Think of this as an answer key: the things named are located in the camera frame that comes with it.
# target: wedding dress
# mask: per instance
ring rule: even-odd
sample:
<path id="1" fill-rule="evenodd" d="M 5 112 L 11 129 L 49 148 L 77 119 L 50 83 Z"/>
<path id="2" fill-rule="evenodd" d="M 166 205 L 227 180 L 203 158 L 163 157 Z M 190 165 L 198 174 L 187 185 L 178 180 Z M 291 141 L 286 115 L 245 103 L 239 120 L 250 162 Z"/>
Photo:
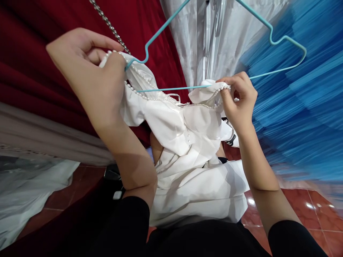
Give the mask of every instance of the wedding dress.
<path id="1" fill-rule="evenodd" d="M 133 57 L 120 53 L 129 62 Z M 99 65 L 103 67 L 107 57 Z M 238 222 L 247 209 L 249 190 L 242 161 L 222 164 L 215 153 L 233 129 L 221 119 L 220 90 L 224 82 L 195 89 L 193 104 L 182 104 L 156 89 L 153 73 L 144 64 L 132 63 L 126 71 L 121 115 L 128 126 L 144 120 L 164 147 L 156 165 L 157 191 L 150 213 L 151 226 L 168 226 L 187 217 Z"/>

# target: white curtain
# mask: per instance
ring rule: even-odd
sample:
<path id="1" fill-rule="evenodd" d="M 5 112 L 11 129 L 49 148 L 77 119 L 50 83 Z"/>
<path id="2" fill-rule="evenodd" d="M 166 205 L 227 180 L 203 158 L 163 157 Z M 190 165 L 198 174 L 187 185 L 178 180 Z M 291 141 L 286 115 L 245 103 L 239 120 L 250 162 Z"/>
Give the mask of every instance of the white curtain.
<path id="1" fill-rule="evenodd" d="M 0 155 L 62 158 L 96 166 L 114 162 L 94 136 L 0 102 Z"/>
<path id="2" fill-rule="evenodd" d="M 160 1 L 166 18 L 184 2 Z M 290 0 L 245 2 L 266 20 L 273 21 L 286 9 Z M 209 42 L 205 41 L 204 44 L 204 37 L 212 33 L 215 6 L 225 6 L 225 9 L 222 10 L 223 20 L 213 74 L 207 79 L 217 80 L 233 75 L 241 55 L 267 31 L 260 21 L 235 0 L 191 0 L 170 24 L 187 86 L 199 85 L 204 79 L 203 57 L 211 50 L 208 49 Z"/>

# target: pearl trim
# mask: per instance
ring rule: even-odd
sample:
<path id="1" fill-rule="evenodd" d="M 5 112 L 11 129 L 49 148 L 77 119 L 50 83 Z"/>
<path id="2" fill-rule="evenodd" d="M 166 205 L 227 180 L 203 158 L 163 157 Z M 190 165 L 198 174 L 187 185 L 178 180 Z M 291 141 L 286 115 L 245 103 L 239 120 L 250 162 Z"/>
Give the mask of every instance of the pearl trim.
<path id="1" fill-rule="evenodd" d="M 107 54 L 106 54 L 106 58 L 108 58 L 112 53 L 112 51 L 108 51 Z M 146 78 L 144 78 L 144 76 L 142 76 L 139 71 L 137 70 L 136 67 L 134 66 L 131 66 L 131 68 L 133 68 L 133 70 L 142 78 L 144 79 L 148 85 L 150 85 L 153 89 L 158 89 L 157 87 L 153 86 Z M 182 108 L 184 107 L 188 107 L 188 106 L 195 106 L 195 105 L 199 105 L 199 106 L 204 106 L 206 108 L 209 108 L 209 109 L 215 109 L 215 108 L 218 108 L 222 105 L 222 103 L 218 104 L 218 105 L 214 105 L 214 106 L 208 106 L 206 104 L 189 104 L 189 103 L 186 103 L 186 104 L 182 104 L 180 102 L 178 102 L 177 100 L 175 100 L 174 98 L 170 97 L 170 96 L 167 96 L 163 91 L 160 91 L 162 92 L 166 98 L 149 98 L 149 97 L 146 97 L 145 95 L 143 95 L 142 93 L 139 93 L 137 92 L 137 90 L 135 90 L 129 83 L 127 83 L 127 81 L 124 81 L 125 85 L 129 87 L 129 89 L 131 89 L 134 93 L 136 93 L 138 96 L 142 97 L 143 99 L 145 100 L 148 100 L 148 101 L 168 101 L 168 102 L 171 102 L 172 104 L 174 104 L 179 110 L 182 110 Z M 207 100 L 207 102 L 211 101 L 221 90 L 223 89 L 230 89 L 231 87 L 230 86 L 223 86 L 221 87 L 220 89 L 218 89 L 211 97 L 209 100 Z"/>

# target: blue tulle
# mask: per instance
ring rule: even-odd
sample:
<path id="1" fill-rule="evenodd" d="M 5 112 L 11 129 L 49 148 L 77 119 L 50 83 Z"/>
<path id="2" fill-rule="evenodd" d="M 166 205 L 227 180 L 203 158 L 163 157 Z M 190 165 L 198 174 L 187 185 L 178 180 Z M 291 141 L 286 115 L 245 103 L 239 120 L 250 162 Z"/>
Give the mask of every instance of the blue tulle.
<path id="1" fill-rule="evenodd" d="M 298 67 L 253 79 L 253 122 L 276 173 L 343 188 L 343 2 L 297 0 L 275 26 L 307 48 Z M 262 37 L 240 59 L 250 76 L 292 66 L 302 52 Z M 343 190 L 327 192 L 343 201 Z"/>

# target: clothes hanger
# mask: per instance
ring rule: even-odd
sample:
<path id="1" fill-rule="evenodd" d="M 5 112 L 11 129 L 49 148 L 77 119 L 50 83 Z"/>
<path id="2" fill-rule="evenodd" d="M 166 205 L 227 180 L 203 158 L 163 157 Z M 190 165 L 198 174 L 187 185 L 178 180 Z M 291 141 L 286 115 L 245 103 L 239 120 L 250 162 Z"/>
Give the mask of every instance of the clothes hanger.
<path id="1" fill-rule="evenodd" d="M 185 7 L 185 5 L 189 2 L 190 0 L 185 0 L 182 5 L 180 5 L 180 7 L 176 10 L 176 12 L 163 24 L 163 26 L 152 36 L 152 38 L 146 43 L 145 45 L 145 59 L 140 61 L 137 58 L 133 58 L 125 67 L 125 71 L 131 66 L 131 64 L 136 61 L 139 63 L 146 63 L 149 59 L 149 52 L 148 52 L 148 47 L 151 45 L 151 43 L 162 33 L 162 31 L 170 24 L 170 22 L 175 18 L 175 16 L 182 10 L 183 7 Z M 302 63 L 302 61 L 305 59 L 306 54 L 307 54 L 307 50 L 306 48 L 301 45 L 300 43 L 298 43 L 297 41 L 295 41 L 294 39 L 290 38 L 289 36 L 285 35 L 283 36 L 281 39 L 279 39 L 278 41 L 274 42 L 272 39 L 272 34 L 273 34 L 273 26 L 267 21 L 265 20 L 263 17 L 261 17 L 257 12 L 255 12 L 249 5 L 247 5 L 245 2 L 243 2 L 243 0 L 236 0 L 239 4 L 241 4 L 245 9 L 248 10 L 248 12 L 250 12 L 252 15 L 254 15 L 260 22 L 262 22 L 268 29 L 269 29 L 269 43 L 271 45 L 277 45 L 279 43 L 281 43 L 283 40 L 288 40 L 289 42 L 291 42 L 292 44 L 294 44 L 296 47 L 300 48 L 303 51 L 303 56 L 302 58 L 299 60 L 299 62 L 293 66 L 287 67 L 287 68 L 283 68 L 283 69 L 279 69 L 276 71 L 271 71 L 271 72 L 267 72 L 261 75 L 257 75 L 257 76 L 253 76 L 250 77 L 250 79 L 255 79 L 258 77 L 262 77 L 262 76 L 267 76 L 273 73 L 277 73 L 280 71 L 284 71 L 284 70 L 289 70 L 289 69 L 293 69 L 295 67 L 297 67 L 299 64 Z M 181 89 L 195 89 L 195 88 L 203 88 L 203 87 L 208 87 L 210 85 L 206 85 L 206 86 L 194 86 L 194 87 L 175 87 L 175 88 L 168 88 L 168 89 L 150 89 L 150 90 L 139 90 L 137 92 L 153 92 L 153 91 L 171 91 L 171 90 L 181 90 Z"/>

